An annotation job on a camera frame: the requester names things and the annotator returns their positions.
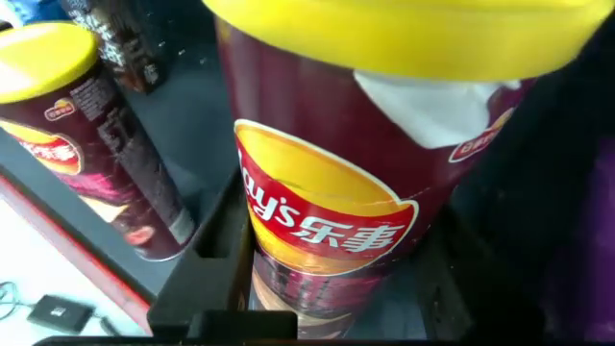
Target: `dark surface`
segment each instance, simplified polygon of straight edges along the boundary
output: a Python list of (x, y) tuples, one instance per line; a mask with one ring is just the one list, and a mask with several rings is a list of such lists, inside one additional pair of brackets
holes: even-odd
[(244, 310), (253, 235), (239, 174), (217, 213), (194, 239), (148, 312), (154, 335), (185, 336), (192, 318), (210, 310)]
[[(233, 122), (214, 43), (186, 52), (170, 72), (155, 92), (130, 93), (129, 100), (200, 225), (237, 166)], [(65, 219), (72, 226), (69, 231), (96, 256), (118, 267), (120, 277), (144, 298), (152, 301), (158, 295), (177, 259), (149, 262), (138, 257), (116, 230), (4, 132), (0, 167)]]

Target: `product label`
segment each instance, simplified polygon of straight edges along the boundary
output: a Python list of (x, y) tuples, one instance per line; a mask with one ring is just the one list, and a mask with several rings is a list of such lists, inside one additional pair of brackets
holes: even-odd
[[(258, 240), (284, 265), (348, 273), (389, 253), (412, 228), (418, 204), (350, 162), (251, 121), (237, 120), (235, 132)], [(287, 158), (284, 167), (267, 153)]]
[(482, 135), (459, 144), (451, 153), (451, 156), (449, 157), (449, 162), (455, 163), (464, 161), (469, 157), (473, 156), (474, 154), (480, 152), (482, 149), (486, 148), (498, 135), (506, 121), (508, 121), (508, 119), (512, 115), (513, 111), (514, 109), (509, 109), (508, 111), (505, 111), (502, 115), (500, 115), (498, 120), (496, 120), (496, 122), (491, 127), (489, 127), (482, 133)]
[(6, 120), (0, 120), (0, 127), (47, 168), (68, 175), (77, 175), (82, 171), (79, 147), (67, 136), (48, 134)]

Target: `cylinder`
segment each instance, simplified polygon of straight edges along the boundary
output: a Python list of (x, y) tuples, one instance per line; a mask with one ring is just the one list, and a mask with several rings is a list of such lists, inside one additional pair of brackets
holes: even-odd
[(147, 260), (194, 233), (158, 151), (97, 56), (68, 23), (0, 35), (0, 126)]
[(205, 3), (258, 240), (254, 306), (295, 311), (301, 338), (345, 334), (534, 78), (571, 60), (612, 9)]

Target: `yellow plastic cap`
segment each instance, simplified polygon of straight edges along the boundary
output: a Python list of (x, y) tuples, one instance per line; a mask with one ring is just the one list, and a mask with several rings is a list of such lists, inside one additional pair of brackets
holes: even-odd
[(203, 0), (275, 47), (407, 77), (505, 81), (572, 60), (613, 0)]
[(0, 34), (0, 104), (37, 97), (84, 75), (97, 61), (96, 36), (69, 23)]

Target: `black cable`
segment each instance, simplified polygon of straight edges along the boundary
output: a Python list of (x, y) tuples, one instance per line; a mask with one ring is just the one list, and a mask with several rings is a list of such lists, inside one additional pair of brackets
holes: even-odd
[(13, 315), (18, 308), (31, 308), (32, 305), (24, 304), (19, 301), (19, 292), (17, 285), (12, 282), (0, 283), (0, 306), (11, 306), (8, 312), (0, 314), (0, 321), (3, 321)]

